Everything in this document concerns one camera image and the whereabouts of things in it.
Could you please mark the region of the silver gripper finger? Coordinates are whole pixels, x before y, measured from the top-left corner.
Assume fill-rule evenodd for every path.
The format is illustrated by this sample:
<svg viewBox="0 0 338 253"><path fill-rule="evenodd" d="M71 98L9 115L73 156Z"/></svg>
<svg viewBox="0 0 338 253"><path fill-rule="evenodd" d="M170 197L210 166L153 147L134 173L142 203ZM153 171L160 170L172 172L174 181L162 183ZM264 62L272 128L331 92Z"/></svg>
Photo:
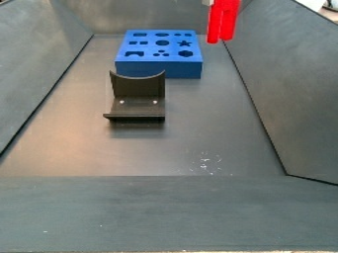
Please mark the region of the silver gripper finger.
<svg viewBox="0 0 338 253"><path fill-rule="evenodd" d="M202 0L202 4L206 6L212 6L214 4L214 0Z"/></svg>

